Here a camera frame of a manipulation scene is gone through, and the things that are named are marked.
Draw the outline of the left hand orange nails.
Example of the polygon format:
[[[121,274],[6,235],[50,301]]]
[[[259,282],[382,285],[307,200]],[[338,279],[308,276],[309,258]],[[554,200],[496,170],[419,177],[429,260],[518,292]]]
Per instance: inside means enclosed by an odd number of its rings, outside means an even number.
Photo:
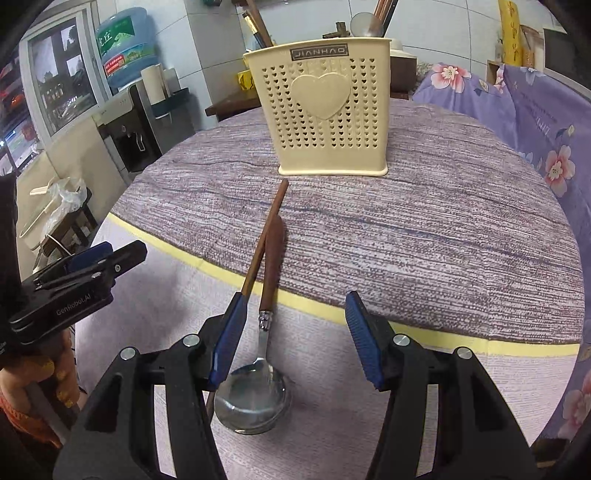
[[[63,438],[57,409],[71,412],[81,395],[71,331],[59,340],[54,352],[11,360],[1,370],[1,412],[18,432],[56,448]]]

